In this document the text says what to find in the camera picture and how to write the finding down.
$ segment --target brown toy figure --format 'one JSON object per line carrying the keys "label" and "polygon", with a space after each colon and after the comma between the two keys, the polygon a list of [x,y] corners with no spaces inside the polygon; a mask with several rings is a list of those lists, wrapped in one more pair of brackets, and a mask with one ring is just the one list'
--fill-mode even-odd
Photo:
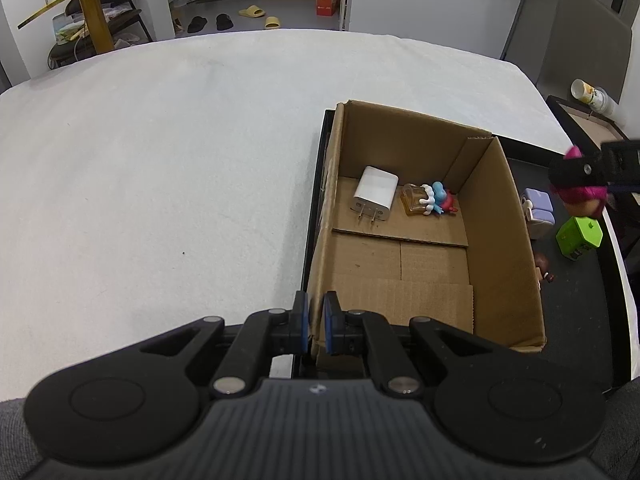
{"label": "brown toy figure", "polygon": [[549,272],[549,260],[546,256],[537,251],[533,251],[533,260],[536,263],[536,271],[538,272],[538,281],[547,280],[551,283],[555,276]]}

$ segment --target cable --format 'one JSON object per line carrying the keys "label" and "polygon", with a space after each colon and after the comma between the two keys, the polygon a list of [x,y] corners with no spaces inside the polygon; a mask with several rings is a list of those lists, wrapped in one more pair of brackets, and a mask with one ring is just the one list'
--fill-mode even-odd
{"label": "cable", "polygon": [[76,61],[80,61],[78,59],[78,54],[76,54],[76,48],[78,48],[78,42],[85,37],[86,37],[86,18],[84,19],[84,24],[82,25],[82,34],[78,36],[78,39],[76,40],[76,44],[74,45],[74,57],[76,58]]}

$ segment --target white wall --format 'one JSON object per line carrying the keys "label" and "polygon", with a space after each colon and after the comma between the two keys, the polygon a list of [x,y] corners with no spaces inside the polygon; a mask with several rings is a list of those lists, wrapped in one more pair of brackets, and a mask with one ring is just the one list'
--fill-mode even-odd
{"label": "white wall", "polygon": [[56,42],[51,20],[65,10],[66,3],[59,4],[36,18],[21,30],[18,24],[44,5],[44,0],[2,0],[6,20],[14,35],[15,44],[24,60],[30,77],[49,71],[47,57]]}
{"label": "white wall", "polygon": [[[55,15],[64,12],[67,2],[60,3],[18,30],[18,24],[42,7],[44,0],[0,1],[29,76],[37,77],[47,73],[49,71],[47,58],[55,43],[51,20]],[[157,37],[159,40],[175,37],[167,0],[137,0],[136,2],[142,9],[143,20],[152,37]]]}
{"label": "white wall", "polygon": [[631,31],[631,55],[620,96],[620,109],[625,117],[621,129],[627,137],[640,139],[640,10]]}
{"label": "white wall", "polygon": [[0,62],[2,62],[4,72],[13,86],[29,79],[27,67],[20,56],[14,35],[11,33],[11,28],[4,15],[2,1],[0,1]]}
{"label": "white wall", "polygon": [[352,0],[349,30],[500,57],[520,0]]}
{"label": "white wall", "polygon": [[136,0],[135,4],[142,10],[142,20],[154,40],[164,41],[175,38],[168,0]]}

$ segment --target gray fabric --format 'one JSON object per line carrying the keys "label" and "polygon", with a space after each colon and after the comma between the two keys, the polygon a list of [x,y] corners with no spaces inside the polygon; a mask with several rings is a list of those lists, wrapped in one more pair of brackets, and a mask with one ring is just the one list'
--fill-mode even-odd
{"label": "gray fabric", "polygon": [[559,0],[536,86],[567,98],[575,79],[620,102],[631,54],[631,28],[598,0]]}
{"label": "gray fabric", "polygon": [[[20,480],[42,460],[22,416],[24,399],[0,402],[0,480]],[[614,480],[627,480],[640,458],[640,378],[608,401],[591,459]]]}
{"label": "gray fabric", "polygon": [[604,430],[591,459],[613,479],[626,480],[640,456],[640,378],[608,401]]}
{"label": "gray fabric", "polygon": [[42,460],[24,424],[23,403],[0,402],[0,480],[19,480]]}

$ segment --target slipper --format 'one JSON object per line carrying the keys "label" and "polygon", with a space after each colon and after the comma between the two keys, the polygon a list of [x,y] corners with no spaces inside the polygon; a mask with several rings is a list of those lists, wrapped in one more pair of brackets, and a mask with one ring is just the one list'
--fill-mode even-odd
{"label": "slipper", "polygon": [[217,30],[227,30],[234,26],[234,22],[231,21],[231,18],[228,14],[219,14],[216,16],[216,29]]}
{"label": "slipper", "polygon": [[264,28],[280,28],[280,20],[275,16],[269,16],[264,22]]}
{"label": "slipper", "polygon": [[262,16],[264,16],[264,11],[256,5],[252,5],[247,9],[238,10],[238,14],[240,14],[240,16],[245,16],[248,18],[261,18]]}
{"label": "slipper", "polygon": [[202,16],[196,16],[191,20],[189,27],[187,27],[187,32],[189,34],[194,34],[195,32],[200,32],[204,26],[207,25],[207,19]]}

